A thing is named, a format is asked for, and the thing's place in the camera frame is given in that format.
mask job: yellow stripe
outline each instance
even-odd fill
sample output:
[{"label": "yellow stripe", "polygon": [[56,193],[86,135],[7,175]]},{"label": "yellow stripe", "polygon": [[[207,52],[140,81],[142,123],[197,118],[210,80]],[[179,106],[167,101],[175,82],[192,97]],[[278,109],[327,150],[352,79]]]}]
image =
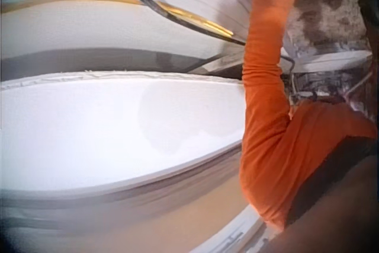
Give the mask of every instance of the yellow stripe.
[{"label": "yellow stripe", "polygon": [[[119,3],[125,3],[125,4],[143,5],[139,0],[25,0],[25,1],[20,1],[16,3],[3,4],[1,6],[1,14],[14,12],[17,10],[26,9],[26,8],[33,7],[36,5],[48,4],[48,3],[57,2],[57,1],[111,1],[111,2],[119,2]],[[158,4],[161,5],[167,11],[169,11],[170,13],[180,16],[186,20],[189,20],[194,24],[207,28],[208,30],[211,30],[213,32],[219,33],[227,37],[231,37],[233,35],[233,32],[229,31],[228,29],[216,24],[215,22],[209,21],[199,15],[193,14],[189,11],[186,11],[178,7],[171,6],[167,3],[158,1]]]}]

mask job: orange shirt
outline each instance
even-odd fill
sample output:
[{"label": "orange shirt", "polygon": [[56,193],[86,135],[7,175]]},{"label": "orange shirt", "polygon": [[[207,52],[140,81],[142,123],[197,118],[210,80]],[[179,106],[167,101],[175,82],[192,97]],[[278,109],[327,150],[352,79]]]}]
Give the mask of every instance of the orange shirt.
[{"label": "orange shirt", "polygon": [[346,136],[377,137],[349,105],[303,102],[293,119],[278,67],[294,0],[253,0],[243,64],[246,126],[240,182],[264,221],[284,228],[299,187]]}]

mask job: orange sleeve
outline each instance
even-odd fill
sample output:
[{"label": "orange sleeve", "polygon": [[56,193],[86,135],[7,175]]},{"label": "orange sleeve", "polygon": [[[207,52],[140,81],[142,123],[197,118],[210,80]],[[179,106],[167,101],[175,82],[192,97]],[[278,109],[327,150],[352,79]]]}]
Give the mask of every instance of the orange sleeve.
[{"label": "orange sleeve", "polygon": [[278,63],[285,23],[293,2],[253,0],[242,76],[246,121],[240,176],[245,193],[250,190],[250,180],[254,179],[249,172],[251,164],[261,164],[264,157],[270,156],[290,123],[290,105]]}]

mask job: person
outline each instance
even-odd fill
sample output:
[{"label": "person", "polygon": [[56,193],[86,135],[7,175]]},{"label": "person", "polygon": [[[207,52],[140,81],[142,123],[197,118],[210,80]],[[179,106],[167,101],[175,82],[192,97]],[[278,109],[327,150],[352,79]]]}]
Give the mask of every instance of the person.
[{"label": "person", "polygon": [[[377,157],[378,152],[377,127],[346,103],[305,100],[292,118],[288,115],[290,104],[280,79],[278,62],[286,20],[294,1],[253,0],[242,74],[246,118],[240,184],[247,200],[263,220],[279,230],[295,226],[297,221],[311,226],[308,221],[301,222],[304,214],[321,202],[355,167],[360,169],[367,164],[374,167],[377,161],[372,156]],[[343,196],[346,189],[339,187],[333,191],[337,191],[338,197]],[[357,191],[348,193],[350,198],[354,198],[354,194],[359,196]],[[370,202],[358,205],[360,210],[372,213],[377,205],[373,199],[376,191],[375,194],[372,191],[360,194],[364,193]],[[323,213],[330,206],[333,214],[337,214],[339,207],[343,207],[341,201],[348,199],[338,200],[336,205],[339,207],[330,201],[334,199],[323,201],[319,212]],[[354,206],[345,216],[359,209],[356,204]],[[330,213],[317,214],[317,211],[311,216],[308,220],[313,219],[313,225],[323,229],[325,227],[320,225],[323,221],[318,221],[318,217],[333,217]],[[301,233],[303,229],[298,225],[283,234],[293,237],[296,235],[293,232]]]}]

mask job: white fiberglass surface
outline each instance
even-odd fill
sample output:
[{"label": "white fiberglass surface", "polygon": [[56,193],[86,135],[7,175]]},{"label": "white fiberglass surface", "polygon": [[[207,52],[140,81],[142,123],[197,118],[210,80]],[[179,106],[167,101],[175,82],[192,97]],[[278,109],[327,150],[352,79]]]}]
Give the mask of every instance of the white fiberglass surface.
[{"label": "white fiberglass surface", "polygon": [[202,159],[243,135],[243,87],[226,79],[67,73],[5,82],[1,95],[6,190],[132,180]]}]

